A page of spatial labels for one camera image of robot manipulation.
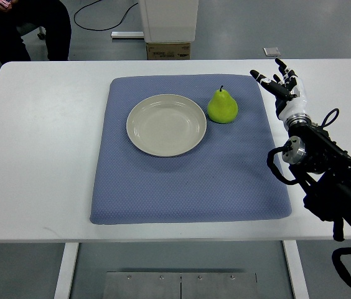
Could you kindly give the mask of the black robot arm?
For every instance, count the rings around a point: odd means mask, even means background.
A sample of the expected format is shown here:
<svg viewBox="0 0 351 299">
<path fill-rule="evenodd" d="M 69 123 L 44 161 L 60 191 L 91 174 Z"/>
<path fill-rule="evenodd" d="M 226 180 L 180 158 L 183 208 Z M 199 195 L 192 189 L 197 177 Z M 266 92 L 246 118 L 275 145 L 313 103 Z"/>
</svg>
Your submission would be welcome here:
<svg viewBox="0 0 351 299">
<path fill-rule="evenodd" d="M 299 184 L 305 192 L 304 207 L 322 221 L 333 223 L 333 238 L 344 241 L 344 224 L 351 227 L 351 156 L 332 141 L 325 128 L 332 120 L 318 125 L 300 113 L 286 123 L 289 138 L 283 146 L 268 153 L 266 163 L 284 184 Z M 332 253 L 339 277 L 351 288 L 351 274 L 342 256 L 351 247 Z"/>
</svg>

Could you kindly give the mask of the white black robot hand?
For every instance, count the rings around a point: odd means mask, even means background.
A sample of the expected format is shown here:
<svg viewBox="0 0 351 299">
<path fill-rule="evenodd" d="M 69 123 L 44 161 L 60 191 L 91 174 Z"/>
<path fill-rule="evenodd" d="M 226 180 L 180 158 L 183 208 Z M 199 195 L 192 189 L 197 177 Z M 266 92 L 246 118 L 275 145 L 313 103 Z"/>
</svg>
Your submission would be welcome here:
<svg viewBox="0 0 351 299">
<path fill-rule="evenodd" d="M 302 113 L 307 115 L 307 97 L 302 80 L 295 71 L 288 67 L 282 60 L 275 59 L 282 77 L 276 74 L 270 79 L 257 70 L 250 70 L 250 75 L 267 92 L 275 96 L 276 116 L 286 123 L 293 115 Z"/>
</svg>

